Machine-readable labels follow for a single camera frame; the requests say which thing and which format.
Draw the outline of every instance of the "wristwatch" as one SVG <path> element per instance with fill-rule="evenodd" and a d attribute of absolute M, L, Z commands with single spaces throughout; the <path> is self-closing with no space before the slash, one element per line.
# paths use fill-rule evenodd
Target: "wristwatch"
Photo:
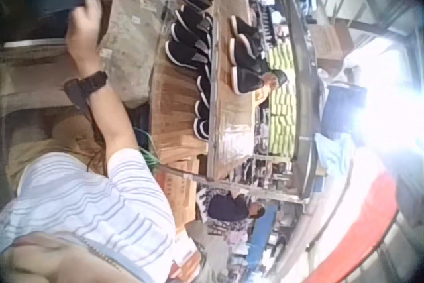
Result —
<path fill-rule="evenodd" d="M 96 73 L 78 81 L 79 87 L 83 91 L 85 99 L 88 99 L 89 96 L 96 92 L 98 89 L 101 89 L 106 85 L 107 74 L 104 71 L 97 71 Z"/>

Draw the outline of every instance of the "striped shirt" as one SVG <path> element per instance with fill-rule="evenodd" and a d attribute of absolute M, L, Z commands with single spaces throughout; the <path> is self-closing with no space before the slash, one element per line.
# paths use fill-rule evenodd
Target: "striped shirt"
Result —
<path fill-rule="evenodd" d="M 66 231 L 124 260 L 143 282 L 165 282 L 176 232 L 168 200 L 137 150 L 116 152 L 107 171 L 109 179 L 57 152 L 28 165 L 0 213 L 1 251 L 33 231 Z"/>

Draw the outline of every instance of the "stack of boxes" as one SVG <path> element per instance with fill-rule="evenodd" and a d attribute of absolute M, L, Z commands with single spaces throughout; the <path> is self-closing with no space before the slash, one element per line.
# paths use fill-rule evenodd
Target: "stack of boxes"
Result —
<path fill-rule="evenodd" d="M 271 69 L 287 74 L 288 81 L 270 96 L 270 134 L 268 152 L 291 160 L 296 136 L 296 84 L 293 53 L 290 43 L 283 42 L 268 51 Z"/>

